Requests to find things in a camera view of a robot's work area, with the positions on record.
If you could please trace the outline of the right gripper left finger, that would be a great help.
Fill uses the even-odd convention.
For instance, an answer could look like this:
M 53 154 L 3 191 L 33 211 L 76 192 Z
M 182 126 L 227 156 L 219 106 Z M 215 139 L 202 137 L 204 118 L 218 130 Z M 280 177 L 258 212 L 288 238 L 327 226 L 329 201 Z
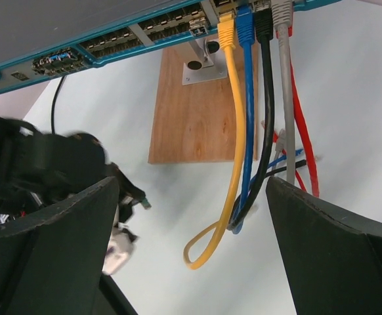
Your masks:
M 111 314 L 99 288 L 119 186 L 88 189 L 0 226 L 0 314 Z

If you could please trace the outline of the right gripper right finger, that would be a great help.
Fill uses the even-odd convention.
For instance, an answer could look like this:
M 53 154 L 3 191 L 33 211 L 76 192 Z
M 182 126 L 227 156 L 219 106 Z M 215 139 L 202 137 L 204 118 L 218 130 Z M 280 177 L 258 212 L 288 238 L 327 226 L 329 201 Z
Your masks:
M 382 314 L 382 222 L 272 177 L 266 195 L 298 314 Z

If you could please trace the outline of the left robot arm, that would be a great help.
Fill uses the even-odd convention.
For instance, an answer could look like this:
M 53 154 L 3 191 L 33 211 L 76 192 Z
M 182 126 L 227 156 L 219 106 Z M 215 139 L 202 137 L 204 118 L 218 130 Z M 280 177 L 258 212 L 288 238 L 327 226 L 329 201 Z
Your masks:
M 27 121 L 0 117 L 0 215 L 23 217 L 106 177 L 119 185 L 116 221 L 129 220 L 138 203 L 151 207 L 93 135 L 41 133 Z

